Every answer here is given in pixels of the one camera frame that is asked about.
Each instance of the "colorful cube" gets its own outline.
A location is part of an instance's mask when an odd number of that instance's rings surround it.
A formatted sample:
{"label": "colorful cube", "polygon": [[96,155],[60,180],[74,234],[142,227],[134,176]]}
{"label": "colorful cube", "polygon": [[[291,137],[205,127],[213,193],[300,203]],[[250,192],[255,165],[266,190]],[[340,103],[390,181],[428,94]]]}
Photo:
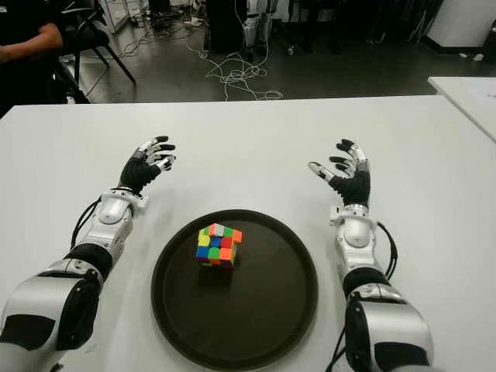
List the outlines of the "colorful cube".
{"label": "colorful cube", "polygon": [[243,234],[214,223],[201,229],[198,233],[198,248],[196,259],[204,266],[222,266],[234,268],[237,247]]}

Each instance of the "white tabletop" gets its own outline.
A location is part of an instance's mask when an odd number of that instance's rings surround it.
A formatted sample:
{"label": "white tabletop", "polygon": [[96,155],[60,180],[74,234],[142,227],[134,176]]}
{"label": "white tabletop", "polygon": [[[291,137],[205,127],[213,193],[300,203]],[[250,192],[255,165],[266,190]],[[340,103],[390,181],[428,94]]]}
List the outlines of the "white tabletop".
{"label": "white tabletop", "polygon": [[496,77],[430,77],[429,83],[496,142]]}
{"label": "white tabletop", "polygon": [[0,121],[0,303],[68,251],[81,211],[116,185],[136,146],[167,134],[178,145],[174,169],[144,190],[149,209],[106,282],[95,333],[65,356],[65,370],[202,370],[160,333],[150,280],[182,226],[224,208],[272,215],[307,246],[319,277],[315,324],[267,369],[324,370],[345,305],[328,227],[339,198],[306,164],[326,163],[347,137],[371,159],[372,212],[400,254],[393,283],[430,325],[436,366],[492,370],[496,147],[468,124],[442,96],[14,108]]}

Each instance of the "gray floor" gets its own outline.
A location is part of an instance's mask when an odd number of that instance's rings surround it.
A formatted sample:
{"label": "gray floor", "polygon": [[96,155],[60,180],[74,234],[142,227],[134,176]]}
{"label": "gray floor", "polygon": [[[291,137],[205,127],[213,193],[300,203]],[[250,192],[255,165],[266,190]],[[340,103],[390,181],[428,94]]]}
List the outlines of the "gray floor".
{"label": "gray floor", "polygon": [[[114,37],[112,44],[120,52],[139,39],[146,28],[127,25]],[[174,38],[187,36],[181,29]],[[91,102],[200,102],[223,101],[224,89],[214,78],[205,78],[212,65],[201,60],[186,47],[202,45],[200,31],[187,39],[152,40],[140,45],[135,57],[122,59],[137,80],[133,86],[115,62],[88,96]],[[365,42],[343,43],[343,53],[333,55],[319,35],[313,53],[298,50],[288,56],[288,43],[280,33],[270,42],[270,54],[263,66],[266,77],[250,80],[257,91],[277,89],[284,99],[335,98],[384,95],[429,95],[435,93],[427,83],[428,76],[496,76],[496,66],[463,59],[456,55],[438,54],[423,43]],[[211,56],[218,62],[222,56]],[[81,87],[88,91],[104,70],[100,60],[84,57],[81,65]],[[239,68],[240,64],[229,65]],[[229,100],[251,100],[244,91],[229,88]]]}

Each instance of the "black glove-like hand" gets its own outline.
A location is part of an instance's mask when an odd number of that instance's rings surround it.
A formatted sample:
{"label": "black glove-like hand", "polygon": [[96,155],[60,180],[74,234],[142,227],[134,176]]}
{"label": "black glove-like hand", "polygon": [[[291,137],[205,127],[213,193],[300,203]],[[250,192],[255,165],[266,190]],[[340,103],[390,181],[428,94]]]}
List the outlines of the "black glove-like hand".
{"label": "black glove-like hand", "polygon": [[351,156],[329,158],[346,177],[335,174],[315,161],[308,163],[308,167],[343,197],[344,205],[360,204],[368,207],[370,170],[367,156],[358,145],[347,139],[342,139],[336,147]]}
{"label": "black glove-like hand", "polygon": [[141,145],[124,166],[119,187],[139,194],[161,172],[169,171],[176,157],[164,151],[175,150],[176,146],[166,144],[168,140],[167,136],[158,136]]}

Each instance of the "silver robot arm segment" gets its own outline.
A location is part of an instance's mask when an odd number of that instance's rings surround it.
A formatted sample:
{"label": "silver robot arm segment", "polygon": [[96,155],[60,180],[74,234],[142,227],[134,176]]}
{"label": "silver robot arm segment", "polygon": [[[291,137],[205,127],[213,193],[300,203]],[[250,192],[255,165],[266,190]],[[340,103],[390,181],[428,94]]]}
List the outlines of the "silver robot arm segment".
{"label": "silver robot arm segment", "polygon": [[103,284],[122,255],[133,216],[144,211],[147,199],[140,192],[175,160],[165,153],[175,149],[167,140],[160,136],[141,145],[119,186],[87,210],[90,227],[77,243],[76,228],[69,254],[14,290],[0,322],[0,372],[55,370],[68,350],[88,341]]}
{"label": "silver robot arm segment", "polygon": [[369,211],[370,169],[365,153],[343,139],[348,157],[330,157],[341,177],[321,164],[310,169],[344,200],[331,210],[336,227],[339,279],[346,296],[346,358],[355,371],[390,371],[405,366],[429,369],[433,344],[419,312],[389,283],[374,256],[377,222]]}

